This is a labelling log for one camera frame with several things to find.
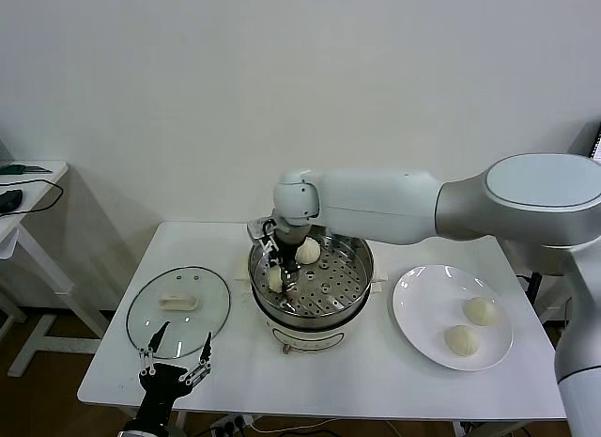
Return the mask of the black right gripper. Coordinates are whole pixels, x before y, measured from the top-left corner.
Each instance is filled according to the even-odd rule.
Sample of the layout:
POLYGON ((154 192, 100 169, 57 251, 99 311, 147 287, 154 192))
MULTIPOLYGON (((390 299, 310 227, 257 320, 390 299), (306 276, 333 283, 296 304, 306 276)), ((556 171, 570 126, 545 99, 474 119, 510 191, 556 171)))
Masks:
POLYGON ((300 264, 296 254, 301 247, 300 242, 290 242, 276 237, 262 238, 261 247, 268 258, 269 267, 283 267, 283 293, 293 290, 299 281, 300 264))

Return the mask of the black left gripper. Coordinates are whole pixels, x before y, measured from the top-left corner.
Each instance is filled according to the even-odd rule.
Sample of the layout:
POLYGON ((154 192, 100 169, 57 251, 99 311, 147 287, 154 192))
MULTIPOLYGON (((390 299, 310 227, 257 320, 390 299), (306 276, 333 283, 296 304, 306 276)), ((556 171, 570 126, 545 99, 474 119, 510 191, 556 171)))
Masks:
POLYGON ((212 332, 208 333, 196 365, 191 369, 157 363, 154 366, 154 355, 158 351, 165 331, 170 322, 150 338, 147 345, 138 349, 140 360, 140 384, 145 395, 136 417, 147 421, 167 421, 175 401, 189 394, 189 386, 196 386, 211 371, 212 332))

